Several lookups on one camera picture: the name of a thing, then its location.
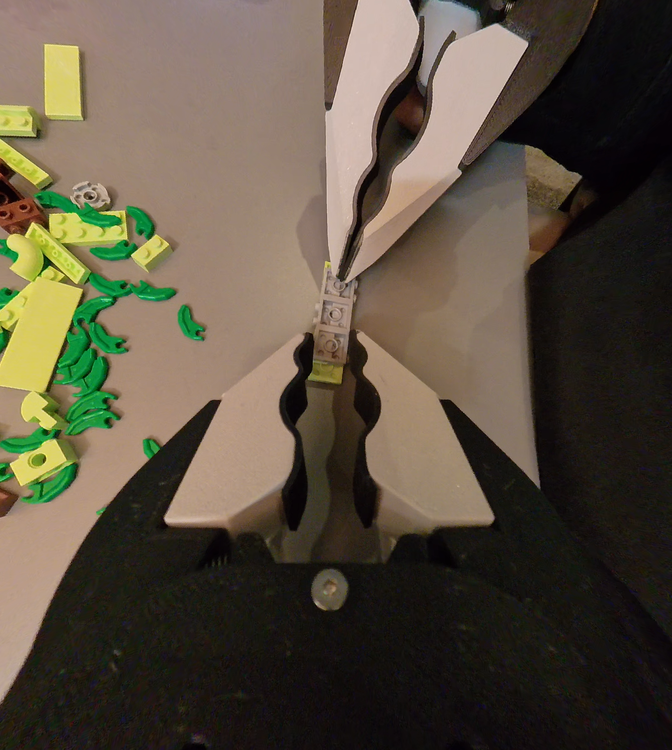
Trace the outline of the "green curved leaf piece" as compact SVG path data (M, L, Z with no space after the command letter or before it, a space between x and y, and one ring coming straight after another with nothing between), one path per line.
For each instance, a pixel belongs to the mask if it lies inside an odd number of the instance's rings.
M197 323L187 304L181 305L178 309L178 325L182 334L193 341L204 341L205 327Z

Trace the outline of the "lime smooth tile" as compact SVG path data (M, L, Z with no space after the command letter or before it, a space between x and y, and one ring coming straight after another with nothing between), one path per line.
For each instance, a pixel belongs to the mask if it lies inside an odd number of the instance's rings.
M83 121L78 46L46 43L43 63L45 116L50 120Z

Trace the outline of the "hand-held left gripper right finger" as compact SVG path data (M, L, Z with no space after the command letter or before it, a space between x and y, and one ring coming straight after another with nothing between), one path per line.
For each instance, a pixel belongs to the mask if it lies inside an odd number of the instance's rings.
M364 421L353 478L361 523L389 557L406 534L488 527L494 514L436 393L365 333L350 333Z

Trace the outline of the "lime long studded plate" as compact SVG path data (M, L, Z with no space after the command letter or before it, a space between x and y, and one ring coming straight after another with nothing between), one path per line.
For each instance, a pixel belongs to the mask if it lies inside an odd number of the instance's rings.
M331 263L329 261L325 262L325 264L324 264L324 270L327 267L331 267ZM316 314L315 314L315 317L313 319L315 319L317 317L318 313L319 313L319 309L320 309L320 305L321 305L321 300L323 298L331 298L331 299L333 299L334 297L323 297L322 294L321 294L321 299L320 299L319 303L316 305L316 308L315 308L315 313ZM357 299L357 295L355 294L355 299L352 300L351 316L352 316L352 312L353 312L353 308L354 308L356 299ZM314 325L314 332L313 332L313 335L314 335L315 331L317 331L318 329L320 329L320 327L316 326L316 324L314 322L313 322L313 325ZM328 363L324 363L324 362L321 362L321 361L314 361L313 360L312 371L311 371L309 380L316 381L316 382L329 383L329 384L332 384L332 385L333 384L334 385L340 385L341 381L342 381L342 371L343 371L343 367L344 366L345 366L345 364L344 365L334 365L334 364L328 364Z

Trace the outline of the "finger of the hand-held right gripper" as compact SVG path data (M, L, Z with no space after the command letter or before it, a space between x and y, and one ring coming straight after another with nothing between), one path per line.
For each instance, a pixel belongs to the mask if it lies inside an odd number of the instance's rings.
M421 132L391 167L378 209L344 267L352 280L379 259L461 175L461 163L528 47L504 26L449 34L427 86Z
M378 171L379 132L417 70L423 32L409 1L359 1L331 108L325 114L326 212L331 269L346 278L365 193Z

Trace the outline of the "small lime plate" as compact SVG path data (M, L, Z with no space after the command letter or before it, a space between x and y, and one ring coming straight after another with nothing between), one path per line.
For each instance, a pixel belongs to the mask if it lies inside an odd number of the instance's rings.
M131 254L132 260L145 272L149 273L165 262L173 254L168 241L158 235L148 239Z

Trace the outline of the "person's right hand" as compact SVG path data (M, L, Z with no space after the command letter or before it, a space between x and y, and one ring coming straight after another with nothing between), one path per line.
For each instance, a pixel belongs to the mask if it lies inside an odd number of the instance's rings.
M416 136L423 125L425 111L425 97L417 86L413 85L406 97L397 106L395 116L398 123L400 123L407 132Z

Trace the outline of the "pile of mixed toy bricks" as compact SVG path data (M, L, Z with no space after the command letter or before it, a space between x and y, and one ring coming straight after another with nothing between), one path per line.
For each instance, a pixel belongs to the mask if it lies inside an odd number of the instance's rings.
M0 434L0 517L15 501L42 505L67 492L83 456L74 439L123 417L115 410L120 395L105 385L127 340L100 316L122 298L160 303L176 294L143 278L109 278L74 253L135 263L131 254L158 235L156 225L137 205L111 209L98 183L53 191L52 177L2 139L38 136L39 125L31 108L0 107L0 255L25 282L0 287L0 389L15 392L30 426L24 435Z

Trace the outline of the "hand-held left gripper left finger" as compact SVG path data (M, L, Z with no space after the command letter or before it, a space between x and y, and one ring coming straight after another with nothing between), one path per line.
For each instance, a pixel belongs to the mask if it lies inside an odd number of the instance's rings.
M312 334L293 337L223 396L167 512L171 527L297 530L307 474L297 420Z

